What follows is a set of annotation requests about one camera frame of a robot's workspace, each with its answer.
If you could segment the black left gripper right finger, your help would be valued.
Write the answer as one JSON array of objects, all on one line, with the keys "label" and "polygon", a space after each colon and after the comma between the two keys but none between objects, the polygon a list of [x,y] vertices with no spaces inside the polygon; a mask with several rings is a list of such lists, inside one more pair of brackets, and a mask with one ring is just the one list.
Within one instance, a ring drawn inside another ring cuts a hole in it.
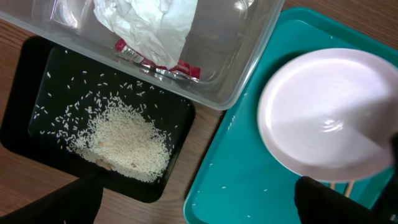
[{"label": "black left gripper right finger", "polygon": [[294,202],[301,224],[391,224],[348,197],[303,176],[295,183]]}]

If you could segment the pile of rice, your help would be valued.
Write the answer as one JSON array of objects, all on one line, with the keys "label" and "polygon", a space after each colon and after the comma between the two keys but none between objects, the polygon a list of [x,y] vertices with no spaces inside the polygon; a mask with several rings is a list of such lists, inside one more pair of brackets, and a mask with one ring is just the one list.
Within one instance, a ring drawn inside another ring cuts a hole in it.
[{"label": "pile of rice", "polygon": [[50,51],[28,132],[128,178],[161,178],[188,103],[72,51]]}]

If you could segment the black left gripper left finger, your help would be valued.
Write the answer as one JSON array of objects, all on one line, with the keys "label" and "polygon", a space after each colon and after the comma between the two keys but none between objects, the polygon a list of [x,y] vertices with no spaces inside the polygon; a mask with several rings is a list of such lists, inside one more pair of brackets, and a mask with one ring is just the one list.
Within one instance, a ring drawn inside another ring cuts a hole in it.
[{"label": "black left gripper left finger", "polygon": [[102,198],[101,177],[89,175],[2,216],[1,223],[93,223]]}]

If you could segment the white napkin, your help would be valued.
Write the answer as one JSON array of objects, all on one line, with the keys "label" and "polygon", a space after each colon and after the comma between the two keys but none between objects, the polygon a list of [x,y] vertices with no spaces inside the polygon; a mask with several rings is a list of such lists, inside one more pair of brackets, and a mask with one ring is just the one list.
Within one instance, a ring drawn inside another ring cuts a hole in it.
[{"label": "white napkin", "polygon": [[177,65],[197,0],[94,0],[97,20],[146,59]]}]

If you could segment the red snack wrapper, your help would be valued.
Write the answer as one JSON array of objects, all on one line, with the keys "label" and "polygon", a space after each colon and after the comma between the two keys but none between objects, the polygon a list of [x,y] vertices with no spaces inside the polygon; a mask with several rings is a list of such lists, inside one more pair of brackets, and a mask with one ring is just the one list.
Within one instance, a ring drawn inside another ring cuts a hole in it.
[{"label": "red snack wrapper", "polygon": [[152,72],[157,72],[163,76],[177,80],[190,80],[193,82],[200,81],[201,69],[189,65],[183,60],[179,60],[176,66],[168,69],[163,66],[158,66],[153,61],[146,59],[140,53],[130,48],[130,46],[128,46],[123,39],[119,39],[116,42],[115,49],[118,52],[119,57],[127,60],[128,62],[140,65]]}]

